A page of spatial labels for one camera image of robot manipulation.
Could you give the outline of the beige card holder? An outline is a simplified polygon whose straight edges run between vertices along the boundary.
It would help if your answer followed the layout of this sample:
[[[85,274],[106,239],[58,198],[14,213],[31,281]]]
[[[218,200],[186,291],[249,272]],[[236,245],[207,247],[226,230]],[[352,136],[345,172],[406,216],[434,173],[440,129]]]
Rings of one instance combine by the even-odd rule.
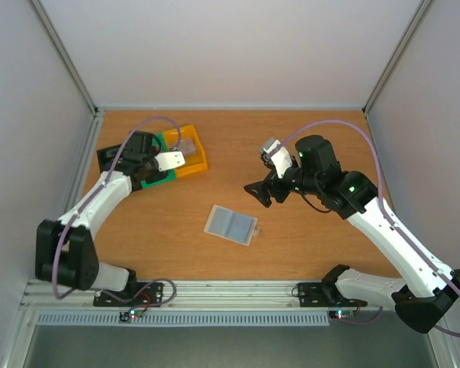
[[[260,234],[255,217],[220,205],[213,205],[203,231],[244,246],[249,246],[251,240]]]

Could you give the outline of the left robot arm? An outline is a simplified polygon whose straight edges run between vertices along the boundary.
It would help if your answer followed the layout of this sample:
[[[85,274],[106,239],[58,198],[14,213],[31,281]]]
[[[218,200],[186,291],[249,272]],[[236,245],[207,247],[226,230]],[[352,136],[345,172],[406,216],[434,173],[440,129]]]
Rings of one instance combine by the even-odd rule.
[[[126,197],[165,179],[185,159],[157,135],[136,131],[120,145],[99,149],[97,160],[100,177],[93,188],[58,219],[38,226],[34,273],[54,288],[106,289],[120,304],[130,305],[139,296],[138,284],[130,280],[128,269],[99,260],[94,239]]]

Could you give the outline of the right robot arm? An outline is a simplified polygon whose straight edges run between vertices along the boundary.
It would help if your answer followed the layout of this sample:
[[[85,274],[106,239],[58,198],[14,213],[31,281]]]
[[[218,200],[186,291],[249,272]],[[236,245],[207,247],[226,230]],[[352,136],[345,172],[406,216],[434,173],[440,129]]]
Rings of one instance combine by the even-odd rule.
[[[329,306],[347,300],[390,309],[414,331],[436,328],[460,295],[460,269],[437,259],[396,217],[378,188],[357,171],[340,166],[332,144],[320,135],[295,144],[292,156],[270,139],[261,148],[261,160],[270,170],[245,191],[264,207],[282,203],[291,193],[316,196],[325,212],[335,212],[362,232],[399,272],[398,278],[364,274],[345,264],[331,269],[321,281]]]

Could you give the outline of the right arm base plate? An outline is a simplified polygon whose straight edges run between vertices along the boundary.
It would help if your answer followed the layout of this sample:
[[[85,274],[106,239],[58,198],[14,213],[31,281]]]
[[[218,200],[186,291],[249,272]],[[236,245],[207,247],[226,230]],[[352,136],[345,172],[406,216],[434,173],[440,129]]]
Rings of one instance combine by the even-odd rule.
[[[292,295],[301,307],[366,307],[367,302],[348,299],[337,291],[326,291],[321,282],[300,282],[292,290]]]

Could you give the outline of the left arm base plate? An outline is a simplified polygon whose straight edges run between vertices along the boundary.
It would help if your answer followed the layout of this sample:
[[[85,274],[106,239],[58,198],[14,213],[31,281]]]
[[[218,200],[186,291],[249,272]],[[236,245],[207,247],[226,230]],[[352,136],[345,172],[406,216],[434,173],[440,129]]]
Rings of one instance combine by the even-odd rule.
[[[137,282],[132,291],[101,291],[94,297],[95,307],[135,307],[146,305],[158,307],[164,296],[164,285],[155,282],[146,287],[143,282]]]

